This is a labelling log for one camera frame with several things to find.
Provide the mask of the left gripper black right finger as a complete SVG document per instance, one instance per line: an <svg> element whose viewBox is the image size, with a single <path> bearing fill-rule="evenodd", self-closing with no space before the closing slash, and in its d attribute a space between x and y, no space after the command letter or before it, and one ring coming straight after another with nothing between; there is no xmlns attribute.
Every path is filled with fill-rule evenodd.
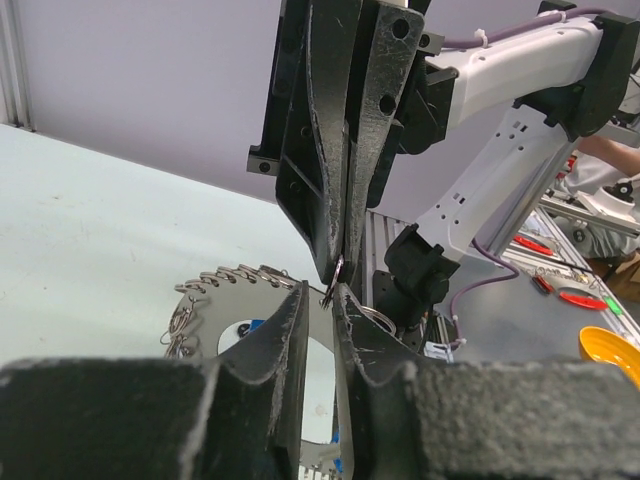
<svg viewBox="0 0 640 480"><path fill-rule="evenodd" d="M419 355L333 296L347 479L635 479L639 393L583 361L454 363Z"/></svg>

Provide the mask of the silver disc keyring organiser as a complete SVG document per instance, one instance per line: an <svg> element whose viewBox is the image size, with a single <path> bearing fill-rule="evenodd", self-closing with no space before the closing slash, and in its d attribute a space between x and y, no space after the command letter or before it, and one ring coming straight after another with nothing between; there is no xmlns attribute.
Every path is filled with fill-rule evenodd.
<svg viewBox="0 0 640 480"><path fill-rule="evenodd" d="M167 358L212 358L241 339L236 329L252 319L266 321L298 281L284 270L262 265L219 267L175 286L182 294L160 343ZM309 340L299 477L340 479L331 311L324 292L310 288Z"/></svg>

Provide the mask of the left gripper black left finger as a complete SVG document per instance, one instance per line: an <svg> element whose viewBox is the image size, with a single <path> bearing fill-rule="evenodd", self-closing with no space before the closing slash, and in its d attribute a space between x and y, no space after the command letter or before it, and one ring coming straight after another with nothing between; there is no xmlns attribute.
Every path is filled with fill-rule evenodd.
<svg viewBox="0 0 640 480"><path fill-rule="evenodd" d="M294 479L307 283L221 355L25 359L1 371L5 479Z"/></svg>

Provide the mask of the blue tag with silver key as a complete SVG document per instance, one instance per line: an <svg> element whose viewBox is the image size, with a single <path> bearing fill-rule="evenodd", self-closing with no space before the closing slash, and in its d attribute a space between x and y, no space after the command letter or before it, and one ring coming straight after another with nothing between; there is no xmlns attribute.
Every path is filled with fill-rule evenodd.
<svg viewBox="0 0 640 480"><path fill-rule="evenodd" d="M237 329L236 329L236 333L237 336L240 339L243 339L244 337L246 337L248 334L252 333L253 331L255 331L257 328L259 328L262 324L264 324L265 321L261 320L261 319L252 319L246 322L242 322L238 325Z"/></svg>

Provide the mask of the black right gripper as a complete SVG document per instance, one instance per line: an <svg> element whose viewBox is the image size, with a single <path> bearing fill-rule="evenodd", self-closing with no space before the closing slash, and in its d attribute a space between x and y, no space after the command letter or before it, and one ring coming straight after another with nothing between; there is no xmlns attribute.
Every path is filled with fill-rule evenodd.
<svg viewBox="0 0 640 480"><path fill-rule="evenodd" d="M394 159L444 133L421 88L443 47L425 28L425 1L286 1L274 49L263 133L248 169L276 178L276 198L331 282L360 257L365 213L382 198Z"/></svg>

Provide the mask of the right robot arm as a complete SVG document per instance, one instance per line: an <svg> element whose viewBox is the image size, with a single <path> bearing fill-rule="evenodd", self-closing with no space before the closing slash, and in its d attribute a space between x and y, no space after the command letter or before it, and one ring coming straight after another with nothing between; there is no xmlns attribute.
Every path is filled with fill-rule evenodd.
<svg viewBox="0 0 640 480"><path fill-rule="evenodd" d="M565 158L622 102L639 24L544 1L531 21L467 40L425 29L425 1L285 1L250 172L279 206L334 296L355 277L366 228L397 155L417 155L498 104L496 132L385 256L374 308L404 340L442 302L469 245L546 161Z"/></svg>

